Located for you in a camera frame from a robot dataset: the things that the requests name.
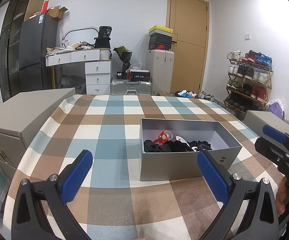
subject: white sneaker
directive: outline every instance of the white sneaker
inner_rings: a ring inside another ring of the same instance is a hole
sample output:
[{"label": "white sneaker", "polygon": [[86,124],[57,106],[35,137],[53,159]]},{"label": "white sneaker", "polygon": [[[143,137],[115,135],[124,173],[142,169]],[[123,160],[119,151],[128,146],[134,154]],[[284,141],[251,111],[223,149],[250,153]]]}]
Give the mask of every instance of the white sneaker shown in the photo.
[{"label": "white sneaker", "polygon": [[259,71],[255,71],[255,72],[253,73],[253,78],[252,78],[252,80],[258,82],[259,74],[260,74]]},{"label": "white sneaker", "polygon": [[268,82],[268,73],[259,73],[258,82],[266,85]]},{"label": "white sneaker", "polygon": [[233,56],[234,56],[233,52],[228,52],[227,59],[232,59]]},{"label": "white sneaker", "polygon": [[234,52],[234,55],[232,56],[232,59],[235,59],[235,60],[240,60],[241,58],[241,51],[235,51]]},{"label": "white sneaker", "polygon": [[234,64],[230,64],[229,65],[229,70],[228,70],[229,74],[233,74],[234,73],[234,66],[235,66]]},{"label": "white sneaker", "polygon": [[234,65],[233,74],[234,74],[234,75],[237,75],[237,73],[238,73],[238,65]]}]

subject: black refrigerator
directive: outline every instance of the black refrigerator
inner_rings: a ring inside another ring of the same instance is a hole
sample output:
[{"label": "black refrigerator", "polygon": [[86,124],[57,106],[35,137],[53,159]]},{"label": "black refrigerator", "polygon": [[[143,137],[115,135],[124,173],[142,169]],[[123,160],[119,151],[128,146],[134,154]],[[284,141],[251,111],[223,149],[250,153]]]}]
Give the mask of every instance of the black refrigerator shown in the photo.
[{"label": "black refrigerator", "polygon": [[22,23],[19,71],[22,92],[52,89],[46,48],[55,47],[58,21],[44,13]]}]

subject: glass cabinet door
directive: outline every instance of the glass cabinet door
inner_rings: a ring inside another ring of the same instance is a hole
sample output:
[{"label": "glass cabinet door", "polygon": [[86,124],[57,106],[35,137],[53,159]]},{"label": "glass cabinet door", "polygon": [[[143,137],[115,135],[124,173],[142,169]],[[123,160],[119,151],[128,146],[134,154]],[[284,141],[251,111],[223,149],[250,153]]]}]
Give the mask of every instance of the glass cabinet door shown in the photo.
[{"label": "glass cabinet door", "polygon": [[0,89],[2,100],[21,92],[19,74],[19,43],[21,26],[29,0],[11,0],[0,36]]}]

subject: wooden door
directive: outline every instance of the wooden door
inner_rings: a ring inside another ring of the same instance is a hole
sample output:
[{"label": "wooden door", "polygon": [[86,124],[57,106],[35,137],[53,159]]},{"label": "wooden door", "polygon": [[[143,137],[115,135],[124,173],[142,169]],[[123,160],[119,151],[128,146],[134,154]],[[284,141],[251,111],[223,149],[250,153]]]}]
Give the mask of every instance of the wooden door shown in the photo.
[{"label": "wooden door", "polygon": [[173,29],[173,41],[176,41],[171,48],[175,53],[171,92],[183,89],[198,92],[206,64],[208,3],[202,0],[170,0],[168,4],[169,28]]}]

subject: human hand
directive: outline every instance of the human hand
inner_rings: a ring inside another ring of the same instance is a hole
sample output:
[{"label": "human hand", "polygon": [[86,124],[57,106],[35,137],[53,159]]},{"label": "human hand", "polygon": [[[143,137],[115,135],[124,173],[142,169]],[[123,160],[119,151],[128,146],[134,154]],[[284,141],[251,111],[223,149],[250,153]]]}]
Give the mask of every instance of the human hand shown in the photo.
[{"label": "human hand", "polygon": [[279,216],[281,216],[286,210],[286,207],[283,203],[287,197],[287,189],[285,184],[286,184],[286,177],[283,177],[276,194],[276,207]]}]

